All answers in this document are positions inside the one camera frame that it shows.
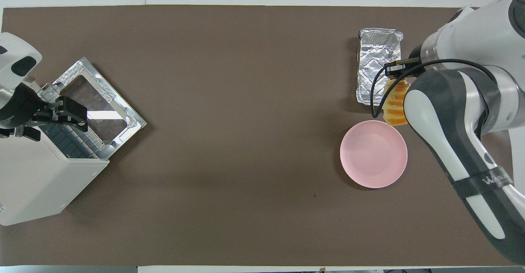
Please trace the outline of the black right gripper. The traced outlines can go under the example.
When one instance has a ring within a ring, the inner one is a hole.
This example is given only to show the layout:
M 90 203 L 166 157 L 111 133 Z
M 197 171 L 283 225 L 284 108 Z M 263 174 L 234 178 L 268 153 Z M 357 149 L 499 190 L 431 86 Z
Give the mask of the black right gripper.
M 415 47 L 412 52 L 409 54 L 409 58 L 416 59 L 416 62 L 413 64 L 409 64 L 409 68 L 416 67 L 417 65 L 420 65 L 422 63 L 421 60 L 421 50 L 422 50 L 422 44 Z M 389 79 L 396 79 L 403 75 L 407 71 L 407 68 L 405 66 L 392 66 L 388 67 L 388 78 Z M 420 76 L 422 73 L 424 73 L 425 67 L 420 67 L 413 71 L 412 76 Z

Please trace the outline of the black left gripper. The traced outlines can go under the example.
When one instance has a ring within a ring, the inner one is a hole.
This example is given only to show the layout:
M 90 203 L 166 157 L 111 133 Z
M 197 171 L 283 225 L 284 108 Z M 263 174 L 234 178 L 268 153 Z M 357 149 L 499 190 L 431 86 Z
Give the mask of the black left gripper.
M 46 102 L 28 86 L 17 86 L 11 99 L 0 110 L 0 137 L 14 135 L 39 142 L 41 131 L 33 126 L 41 125 L 71 126 L 87 132 L 87 108 L 67 96 Z

